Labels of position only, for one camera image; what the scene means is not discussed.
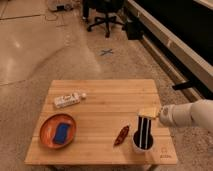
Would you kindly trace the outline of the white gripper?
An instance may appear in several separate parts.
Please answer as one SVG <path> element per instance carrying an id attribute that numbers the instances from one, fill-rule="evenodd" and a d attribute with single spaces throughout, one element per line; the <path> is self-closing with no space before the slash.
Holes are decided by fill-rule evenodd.
<path id="1" fill-rule="evenodd" d="M 164 126 L 168 127 L 181 126 L 181 109 L 178 105 L 165 105 L 161 109 L 159 107 L 145 107 L 139 110 L 138 115 L 140 117 L 148 118 L 150 120 L 159 117 L 159 121 Z"/>

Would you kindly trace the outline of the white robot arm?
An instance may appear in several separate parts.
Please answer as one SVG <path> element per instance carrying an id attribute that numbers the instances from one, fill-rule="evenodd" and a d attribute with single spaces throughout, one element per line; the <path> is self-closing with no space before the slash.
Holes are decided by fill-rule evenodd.
<path id="1" fill-rule="evenodd" d="M 198 100 L 193 103 L 170 104 L 160 108 L 144 108 L 138 114 L 156 119 L 168 127 L 200 126 L 213 132 L 213 100 Z"/>

